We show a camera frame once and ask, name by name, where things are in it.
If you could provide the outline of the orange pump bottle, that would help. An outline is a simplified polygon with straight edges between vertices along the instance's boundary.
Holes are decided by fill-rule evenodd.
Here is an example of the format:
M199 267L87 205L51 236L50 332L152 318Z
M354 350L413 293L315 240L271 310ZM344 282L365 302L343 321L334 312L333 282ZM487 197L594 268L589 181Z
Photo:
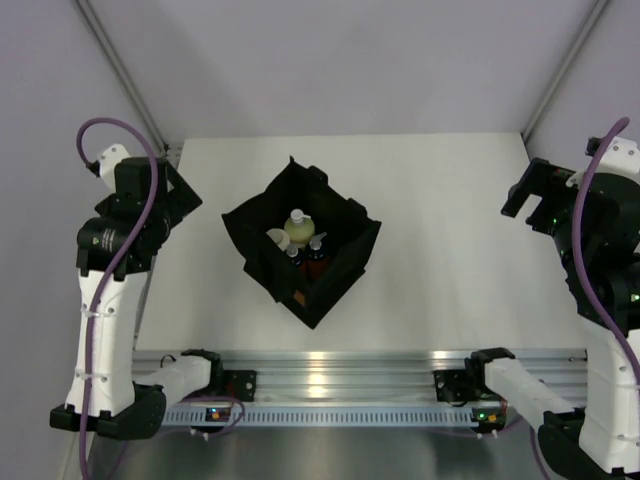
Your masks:
M306 257L303 246L290 243L284 252L296 268L303 269L305 267Z
M313 236L306 247L308 271L312 278L322 276L328 266L328 254L324 246L326 235L327 233L323 232Z

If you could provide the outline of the yellow pump lotion bottle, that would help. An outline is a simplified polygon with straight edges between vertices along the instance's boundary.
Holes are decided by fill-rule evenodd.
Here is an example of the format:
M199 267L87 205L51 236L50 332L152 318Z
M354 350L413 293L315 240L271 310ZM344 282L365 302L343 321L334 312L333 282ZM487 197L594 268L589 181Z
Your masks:
M307 245L315 235L315 224L311 217L301 209L293 209L285 221L284 231L289 236L291 243Z

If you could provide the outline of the black canvas bag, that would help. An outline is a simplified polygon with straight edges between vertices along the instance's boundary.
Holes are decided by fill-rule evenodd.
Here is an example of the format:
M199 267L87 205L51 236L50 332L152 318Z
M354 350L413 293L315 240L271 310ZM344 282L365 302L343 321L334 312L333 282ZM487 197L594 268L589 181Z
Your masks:
M267 236L284 226L299 208L327 235L327 268L315 280L306 277ZM244 271L277 303L313 329L365 273L382 223L364 206L345 198L315 166L291 159L266 189L222 215Z

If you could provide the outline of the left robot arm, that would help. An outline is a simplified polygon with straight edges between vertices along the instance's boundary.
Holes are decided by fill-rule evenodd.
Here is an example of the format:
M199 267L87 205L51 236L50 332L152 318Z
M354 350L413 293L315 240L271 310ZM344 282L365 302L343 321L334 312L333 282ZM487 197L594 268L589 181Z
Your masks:
M212 400L225 390L219 354L202 349L133 377L134 334L152 263L171 230L202 203L166 159L156 168L153 175L145 157L118 162L112 193L77 234L81 330L71 389L50 412L54 429L148 439L172 405L190 395Z

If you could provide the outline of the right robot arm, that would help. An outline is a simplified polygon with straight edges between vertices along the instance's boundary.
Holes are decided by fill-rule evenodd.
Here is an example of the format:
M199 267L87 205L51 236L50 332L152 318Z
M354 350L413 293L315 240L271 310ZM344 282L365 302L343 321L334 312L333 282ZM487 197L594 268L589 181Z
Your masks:
M465 384L478 397L496 394L523 417L542 456L565 479L639 476L639 185L614 173L591 181L580 226L572 227L576 172L531 161L501 209L515 217L532 195L527 218L552 238L584 328L587 401L577 407L528 373L506 348L465 360Z

